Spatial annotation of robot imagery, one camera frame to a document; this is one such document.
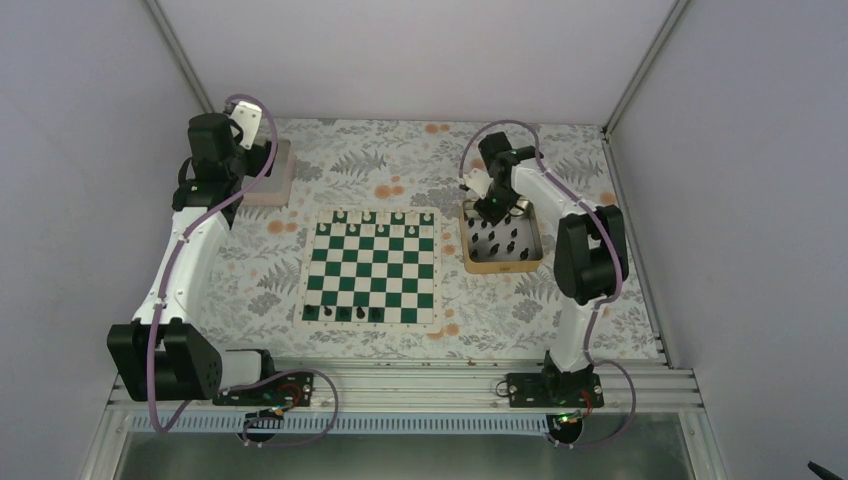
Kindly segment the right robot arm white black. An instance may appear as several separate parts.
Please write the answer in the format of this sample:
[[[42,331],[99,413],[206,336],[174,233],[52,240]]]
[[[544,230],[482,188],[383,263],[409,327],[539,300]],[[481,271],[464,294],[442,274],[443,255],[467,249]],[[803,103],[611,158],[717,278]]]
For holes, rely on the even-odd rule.
[[[482,220],[502,223],[525,199],[556,229],[552,271],[573,314],[561,321],[538,383],[549,404],[565,407],[594,389],[591,334],[601,308],[617,299],[629,274],[623,214],[569,188],[545,164],[537,144],[515,148],[505,133],[484,131],[469,144],[478,148],[485,167],[460,177],[463,188],[477,194],[473,208]]]

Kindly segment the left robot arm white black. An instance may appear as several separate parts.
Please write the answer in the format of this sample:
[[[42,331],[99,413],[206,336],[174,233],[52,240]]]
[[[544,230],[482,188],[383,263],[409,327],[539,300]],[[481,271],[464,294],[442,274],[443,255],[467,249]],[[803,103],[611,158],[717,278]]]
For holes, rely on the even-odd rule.
[[[191,155],[172,197],[166,252],[130,322],[112,326],[107,347],[137,402],[208,400],[223,376],[219,351],[197,330],[214,257],[232,229],[242,188],[267,175],[276,149],[256,135],[260,107],[239,101],[190,119]]]

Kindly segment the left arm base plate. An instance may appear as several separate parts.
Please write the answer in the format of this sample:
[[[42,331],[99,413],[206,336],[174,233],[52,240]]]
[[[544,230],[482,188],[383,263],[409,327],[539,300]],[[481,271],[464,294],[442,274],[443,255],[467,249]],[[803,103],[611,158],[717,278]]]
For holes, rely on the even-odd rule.
[[[259,408],[308,407],[314,375],[296,372],[281,376],[263,386],[219,394],[212,403],[217,406],[249,406]]]

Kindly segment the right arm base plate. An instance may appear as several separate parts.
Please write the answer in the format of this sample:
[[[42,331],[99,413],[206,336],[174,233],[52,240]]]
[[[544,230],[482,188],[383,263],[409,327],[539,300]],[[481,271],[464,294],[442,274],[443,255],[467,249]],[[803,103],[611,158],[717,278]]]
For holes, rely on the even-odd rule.
[[[600,377],[578,372],[555,378],[543,373],[510,373],[496,391],[511,408],[601,408],[605,406]]]

